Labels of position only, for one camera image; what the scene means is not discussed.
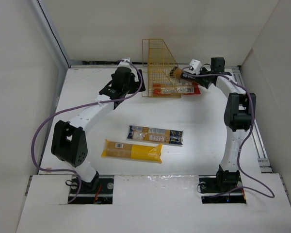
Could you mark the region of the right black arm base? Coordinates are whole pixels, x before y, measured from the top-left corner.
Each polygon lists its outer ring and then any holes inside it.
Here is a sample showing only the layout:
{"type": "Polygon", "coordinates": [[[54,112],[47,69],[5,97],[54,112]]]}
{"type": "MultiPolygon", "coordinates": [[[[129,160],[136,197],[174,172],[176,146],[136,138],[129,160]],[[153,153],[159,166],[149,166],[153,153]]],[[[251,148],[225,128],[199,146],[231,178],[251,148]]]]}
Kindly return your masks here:
{"type": "Polygon", "coordinates": [[[240,172],[224,171],[221,167],[215,175],[200,175],[197,191],[203,204],[246,204],[240,172]]]}

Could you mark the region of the red spaghetti bag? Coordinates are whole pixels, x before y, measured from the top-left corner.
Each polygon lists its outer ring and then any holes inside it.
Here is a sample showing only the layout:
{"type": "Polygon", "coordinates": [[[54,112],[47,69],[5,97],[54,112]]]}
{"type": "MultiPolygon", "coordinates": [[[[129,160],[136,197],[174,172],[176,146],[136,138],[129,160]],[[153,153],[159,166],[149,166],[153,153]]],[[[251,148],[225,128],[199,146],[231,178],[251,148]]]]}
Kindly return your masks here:
{"type": "Polygon", "coordinates": [[[154,83],[152,85],[152,94],[154,96],[178,96],[178,95],[199,95],[201,94],[196,84],[164,84],[154,83]]]}

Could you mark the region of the yellow spaghetti bag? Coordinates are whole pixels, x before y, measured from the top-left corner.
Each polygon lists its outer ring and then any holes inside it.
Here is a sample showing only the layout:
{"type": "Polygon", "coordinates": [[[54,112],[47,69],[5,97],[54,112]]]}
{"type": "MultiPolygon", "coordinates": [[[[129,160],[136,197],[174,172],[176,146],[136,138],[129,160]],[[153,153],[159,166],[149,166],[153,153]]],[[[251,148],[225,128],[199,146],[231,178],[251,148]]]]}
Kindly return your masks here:
{"type": "Polygon", "coordinates": [[[105,147],[101,157],[148,161],[161,164],[161,152],[162,144],[154,147],[105,140],[105,147]]]}

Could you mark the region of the clear blue-end spaghetti bag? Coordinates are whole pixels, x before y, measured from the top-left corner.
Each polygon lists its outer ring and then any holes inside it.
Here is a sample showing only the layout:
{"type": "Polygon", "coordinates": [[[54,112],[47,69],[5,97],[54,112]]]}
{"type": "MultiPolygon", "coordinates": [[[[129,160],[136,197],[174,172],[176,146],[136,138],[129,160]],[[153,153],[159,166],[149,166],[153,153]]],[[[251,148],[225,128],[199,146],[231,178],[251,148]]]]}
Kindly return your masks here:
{"type": "Polygon", "coordinates": [[[183,131],[130,125],[127,139],[182,146],[183,131]]]}

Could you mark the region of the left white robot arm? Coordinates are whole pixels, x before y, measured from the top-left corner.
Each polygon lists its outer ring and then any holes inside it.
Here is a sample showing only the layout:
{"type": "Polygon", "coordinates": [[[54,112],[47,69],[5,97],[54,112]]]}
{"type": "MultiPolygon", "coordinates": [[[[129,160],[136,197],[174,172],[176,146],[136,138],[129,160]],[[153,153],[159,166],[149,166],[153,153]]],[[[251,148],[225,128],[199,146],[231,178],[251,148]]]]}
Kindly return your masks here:
{"type": "Polygon", "coordinates": [[[138,81],[131,68],[118,67],[111,80],[99,91],[97,104],[86,107],[69,121],[59,120],[54,127],[51,153],[69,164],[81,177],[81,184],[94,191],[99,173],[87,159],[86,135],[109,112],[116,109],[126,95],[145,91],[142,71],[137,70],[138,81]]]}

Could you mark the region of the yellow wire shelf rack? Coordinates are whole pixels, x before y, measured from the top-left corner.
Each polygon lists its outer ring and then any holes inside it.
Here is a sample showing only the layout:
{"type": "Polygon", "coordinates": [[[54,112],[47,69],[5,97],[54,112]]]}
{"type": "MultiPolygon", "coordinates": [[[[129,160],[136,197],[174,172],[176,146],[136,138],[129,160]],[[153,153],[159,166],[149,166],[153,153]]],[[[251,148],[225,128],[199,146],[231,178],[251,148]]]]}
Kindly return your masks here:
{"type": "Polygon", "coordinates": [[[179,80],[169,76],[170,71],[178,64],[163,39],[149,38],[142,40],[142,63],[147,68],[147,97],[180,98],[178,96],[154,96],[152,85],[164,83],[178,85],[179,80]]]}

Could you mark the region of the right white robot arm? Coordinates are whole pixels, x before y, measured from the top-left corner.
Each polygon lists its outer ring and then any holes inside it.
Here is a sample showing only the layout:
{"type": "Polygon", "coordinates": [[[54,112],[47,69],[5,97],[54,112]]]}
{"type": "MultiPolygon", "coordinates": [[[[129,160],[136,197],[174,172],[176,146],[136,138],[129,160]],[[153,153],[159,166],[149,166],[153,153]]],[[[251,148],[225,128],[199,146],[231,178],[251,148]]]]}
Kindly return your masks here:
{"type": "Polygon", "coordinates": [[[242,142],[252,128],[256,95],[247,94],[244,87],[225,72],[223,57],[211,58],[210,71],[202,70],[200,74],[212,74],[212,77],[203,79],[205,86],[214,84],[227,98],[224,112],[224,124],[227,129],[224,155],[215,177],[199,177],[200,192],[225,193],[235,188],[240,180],[239,156],[242,142]]]}

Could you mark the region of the dark blue label spaghetti bag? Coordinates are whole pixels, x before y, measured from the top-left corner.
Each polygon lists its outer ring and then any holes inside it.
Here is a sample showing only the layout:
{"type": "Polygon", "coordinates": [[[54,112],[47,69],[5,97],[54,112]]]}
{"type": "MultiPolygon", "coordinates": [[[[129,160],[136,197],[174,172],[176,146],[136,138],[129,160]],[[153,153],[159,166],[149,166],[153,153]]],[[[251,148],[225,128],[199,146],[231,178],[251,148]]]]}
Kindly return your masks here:
{"type": "Polygon", "coordinates": [[[172,78],[177,78],[179,80],[186,80],[191,83],[196,83],[199,86],[202,86],[206,89],[209,88],[210,83],[203,80],[202,78],[196,78],[193,76],[193,74],[185,74],[179,67],[174,67],[170,73],[169,76],[172,78]]]}

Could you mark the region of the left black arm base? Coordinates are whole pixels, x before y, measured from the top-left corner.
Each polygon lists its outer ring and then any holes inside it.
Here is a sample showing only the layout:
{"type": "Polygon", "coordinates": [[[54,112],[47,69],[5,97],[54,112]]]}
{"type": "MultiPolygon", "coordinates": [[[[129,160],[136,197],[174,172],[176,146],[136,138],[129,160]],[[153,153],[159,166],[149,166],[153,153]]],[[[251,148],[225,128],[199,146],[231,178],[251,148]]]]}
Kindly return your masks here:
{"type": "Polygon", "coordinates": [[[102,175],[94,182],[81,182],[81,189],[76,195],[79,188],[79,179],[72,176],[66,180],[66,186],[69,187],[68,204],[112,204],[114,176],[102,175]]]}

